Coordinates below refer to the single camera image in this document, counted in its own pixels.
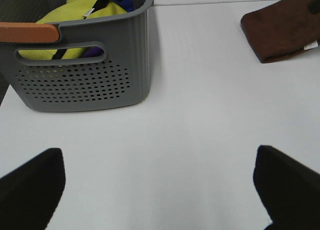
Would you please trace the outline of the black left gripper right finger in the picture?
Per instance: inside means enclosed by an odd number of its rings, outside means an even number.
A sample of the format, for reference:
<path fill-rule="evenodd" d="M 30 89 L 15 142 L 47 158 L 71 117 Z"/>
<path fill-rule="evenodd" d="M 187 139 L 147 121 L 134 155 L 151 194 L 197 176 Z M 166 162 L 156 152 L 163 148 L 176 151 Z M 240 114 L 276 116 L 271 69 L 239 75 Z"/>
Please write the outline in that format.
<path fill-rule="evenodd" d="M 271 218 L 267 229 L 319 229 L 319 173 L 272 146 L 261 145 L 253 183 Z"/>

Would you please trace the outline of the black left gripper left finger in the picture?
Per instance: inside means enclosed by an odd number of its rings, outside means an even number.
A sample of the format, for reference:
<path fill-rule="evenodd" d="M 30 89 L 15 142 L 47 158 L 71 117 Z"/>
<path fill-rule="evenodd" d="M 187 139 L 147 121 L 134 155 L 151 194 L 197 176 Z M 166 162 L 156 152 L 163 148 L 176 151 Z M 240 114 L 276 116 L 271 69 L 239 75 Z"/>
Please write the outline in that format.
<path fill-rule="evenodd" d="M 0 179 L 1 229 L 46 229 L 62 197 L 62 150 L 50 148 Z"/>

